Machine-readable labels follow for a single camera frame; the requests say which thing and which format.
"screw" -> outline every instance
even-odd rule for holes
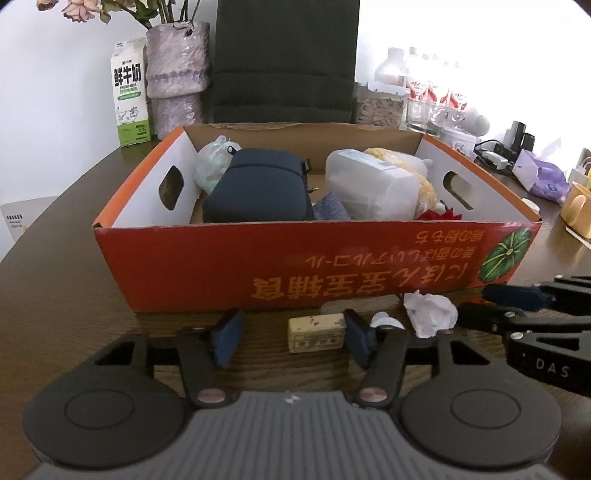
[[[388,393],[379,387],[362,388],[359,391],[359,398],[369,403],[378,403],[388,398]]]
[[[226,393],[219,388],[205,388],[197,394],[202,403],[220,403],[226,400]]]

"wooden table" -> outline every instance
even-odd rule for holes
[[[153,146],[136,145],[106,157],[41,215],[0,264],[2,479],[20,478],[35,466],[22,432],[22,411],[32,395],[50,380],[129,330],[169,335],[183,326],[214,323],[219,317],[134,314],[95,242],[92,221]],[[511,180],[503,181],[520,189]],[[535,201],[541,206],[544,226],[512,282],[531,284],[549,280],[558,273],[589,274],[591,251],[565,232],[558,206],[541,199]],[[454,301],[462,296],[450,295]],[[248,315],[242,345],[230,368],[221,373],[228,387],[353,389],[362,372],[344,349],[288,353],[286,328],[290,316],[293,312]],[[499,338],[469,334],[491,351],[502,354]],[[160,369],[158,378],[178,387],[174,369]],[[426,378],[424,367],[409,367],[404,388]],[[591,400],[555,388],[550,390],[564,414],[564,430],[551,464],[570,479],[591,478]]]

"circular pad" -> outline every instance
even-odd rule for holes
[[[123,423],[134,412],[133,399],[113,390],[81,393],[66,405],[66,417],[85,429],[108,429]]]
[[[465,468],[545,459],[560,433],[556,400],[536,382],[498,373],[477,368],[419,385],[402,401],[404,429],[426,453]]]
[[[470,390],[455,396],[452,413],[470,427],[500,429],[510,425],[521,409],[513,397],[495,390]]]
[[[179,434],[184,405],[172,389],[132,369],[103,369],[61,377],[25,410],[25,434],[51,462],[120,467],[158,453]]]

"dried flower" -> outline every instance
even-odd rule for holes
[[[101,13],[102,11],[103,6],[98,3],[98,0],[69,0],[62,13],[73,22],[86,22],[95,17],[90,12]]]
[[[37,9],[41,11],[51,10],[56,6],[56,3],[57,0],[37,0]]]

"white speaker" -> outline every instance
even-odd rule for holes
[[[460,122],[460,127],[472,135],[483,137],[491,129],[491,123],[474,107],[468,107],[464,112],[464,119]]]

